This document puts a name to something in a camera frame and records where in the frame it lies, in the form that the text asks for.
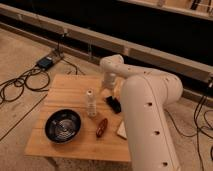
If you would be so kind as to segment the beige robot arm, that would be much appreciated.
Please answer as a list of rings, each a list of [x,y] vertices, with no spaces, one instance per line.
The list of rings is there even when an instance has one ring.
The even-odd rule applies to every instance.
[[[181,171],[164,114],[166,105],[180,99],[181,80],[158,69],[127,65],[121,55],[102,58],[100,67],[104,89],[114,89],[116,77],[124,79],[120,104],[133,171]]]

